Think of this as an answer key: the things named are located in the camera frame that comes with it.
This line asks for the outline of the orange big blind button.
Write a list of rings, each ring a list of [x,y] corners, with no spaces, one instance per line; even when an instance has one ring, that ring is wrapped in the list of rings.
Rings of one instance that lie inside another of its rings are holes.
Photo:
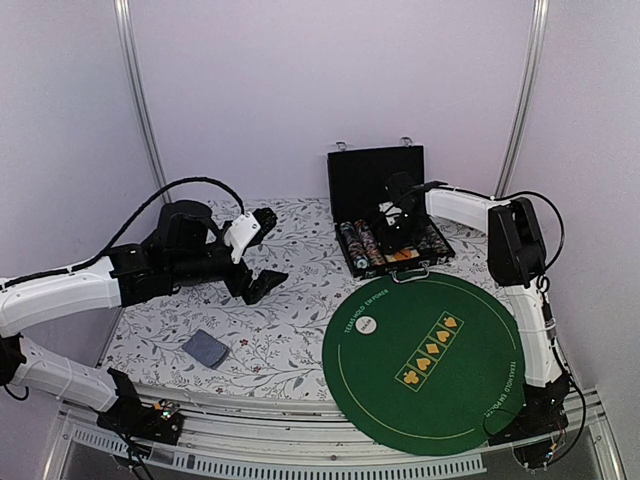
[[[404,260],[412,257],[412,251],[410,249],[402,249],[392,255],[394,260]]]

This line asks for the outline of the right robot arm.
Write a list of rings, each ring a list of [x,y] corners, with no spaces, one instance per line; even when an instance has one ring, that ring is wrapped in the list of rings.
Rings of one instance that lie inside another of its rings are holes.
[[[441,182],[420,187],[421,174],[407,168],[396,173],[365,172],[330,174],[330,200],[335,221],[357,220],[372,213],[386,200],[400,203],[413,196],[416,215],[435,216],[463,224],[486,234],[488,270],[504,289],[512,306],[524,353],[524,378],[530,390],[546,391],[565,375],[553,359],[555,324],[545,300],[542,282],[546,247],[529,195],[495,199],[449,187]],[[445,290],[459,287],[470,295],[473,285],[457,277],[436,275],[398,278],[403,269],[416,269],[418,260],[361,269],[350,262],[353,273],[369,278],[357,295],[370,293],[367,311],[386,308],[385,323],[423,324],[424,315],[435,315],[445,305]]]

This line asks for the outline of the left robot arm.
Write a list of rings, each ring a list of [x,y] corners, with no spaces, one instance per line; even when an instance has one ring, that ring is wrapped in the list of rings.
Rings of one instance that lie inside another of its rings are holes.
[[[2,281],[2,386],[38,389],[108,411],[126,433],[141,433],[149,415],[138,404],[126,374],[50,352],[26,338],[23,330],[84,311],[141,304],[210,282],[223,282],[232,297],[255,304],[287,278],[272,270],[255,275],[243,259],[276,223],[272,209],[260,208],[218,226],[207,205],[181,200],[162,207],[156,228],[140,244],[110,247],[86,267],[65,267],[24,282]]]

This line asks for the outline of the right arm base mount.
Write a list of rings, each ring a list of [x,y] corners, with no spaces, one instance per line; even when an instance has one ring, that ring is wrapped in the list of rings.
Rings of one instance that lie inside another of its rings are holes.
[[[570,390],[570,379],[561,375],[545,387],[524,384],[524,405],[511,422],[502,430],[489,433],[491,446],[530,439],[558,431],[563,434],[569,425],[564,412],[564,399]],[[523,467],[535,470],[548,466],[558,448],[558,440],[546,440],[513,449],[516,461]]]

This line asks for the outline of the white dealer button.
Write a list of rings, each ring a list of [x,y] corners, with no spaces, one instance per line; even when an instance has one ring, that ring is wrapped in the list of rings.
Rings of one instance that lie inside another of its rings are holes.
[[[377,322],[371,316],[361,316],[356,321],[356,329],[359,333],[370,335],[377,329]]]

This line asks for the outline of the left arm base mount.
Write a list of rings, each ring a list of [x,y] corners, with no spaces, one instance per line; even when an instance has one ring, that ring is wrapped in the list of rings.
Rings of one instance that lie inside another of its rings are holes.
[[[126,438],[176,446],[185,420],[180,404],[161,399],[145,406],[125,373],[113,368],[107,373],[115,382],[116,401],[107,411],[98,412],[97,425]]]

